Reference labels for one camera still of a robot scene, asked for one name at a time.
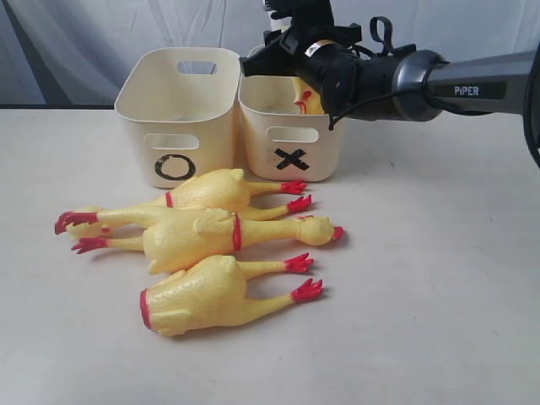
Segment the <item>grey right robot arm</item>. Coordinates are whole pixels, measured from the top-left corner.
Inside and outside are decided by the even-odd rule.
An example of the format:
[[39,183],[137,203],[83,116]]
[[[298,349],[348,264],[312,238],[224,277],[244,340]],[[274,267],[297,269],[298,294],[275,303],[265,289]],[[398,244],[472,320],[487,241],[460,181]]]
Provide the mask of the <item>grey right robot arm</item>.
[[460,116],[538,111],[539,51],[449,62],[414,44],[395,47],[392,24],[377,17],[380,51],[360,45],[357,24],[265,33],[263,48],[242,57],[247,76],[299,77],[319,94],[334,127],[343,118],[427,122],[442,111]]

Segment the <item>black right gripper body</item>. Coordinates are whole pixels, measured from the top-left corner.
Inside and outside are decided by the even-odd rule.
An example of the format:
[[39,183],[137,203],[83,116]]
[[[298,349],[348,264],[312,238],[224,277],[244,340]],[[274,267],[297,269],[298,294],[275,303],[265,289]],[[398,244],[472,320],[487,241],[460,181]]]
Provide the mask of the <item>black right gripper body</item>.
[[361,39],[357,24],[267,31],[263,48],[242,57],[240,69],[246,77],[299,77],[320,95],[323,110],[338,116],[355,102],[361,61],[351,46]]

